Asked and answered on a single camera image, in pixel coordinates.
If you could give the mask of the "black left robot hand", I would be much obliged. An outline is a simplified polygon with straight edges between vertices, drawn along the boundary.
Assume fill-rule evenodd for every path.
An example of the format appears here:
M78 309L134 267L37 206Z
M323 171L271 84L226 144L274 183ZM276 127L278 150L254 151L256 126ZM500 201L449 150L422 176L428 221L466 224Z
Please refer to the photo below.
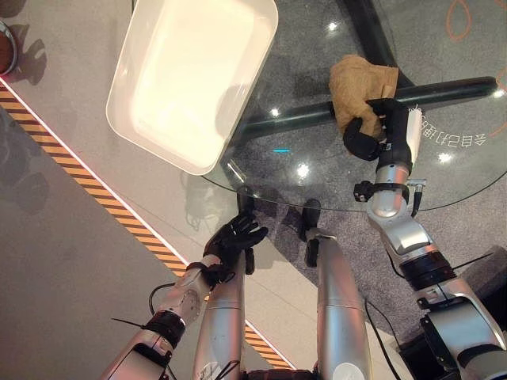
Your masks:
M229 271L235 268L242 252L253 251L268 234L267 227L260 227L255 216L241 213L231 219L213 235L204 248L203 257L219 258L218 264L207 267L207 273Z

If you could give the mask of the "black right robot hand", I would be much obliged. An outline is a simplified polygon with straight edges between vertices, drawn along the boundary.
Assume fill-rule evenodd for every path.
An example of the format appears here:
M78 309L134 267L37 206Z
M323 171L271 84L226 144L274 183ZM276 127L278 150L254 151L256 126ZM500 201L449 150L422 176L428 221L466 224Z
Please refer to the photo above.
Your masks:
M412 172L416 161L416 149L408 140L410 111L401 102L392 98L368 100L374 115L385 127L385 142L360 131L363 120L353 118L345 128L343 143L352 155L371 162L378 159L377 169L388 165L403 165Z

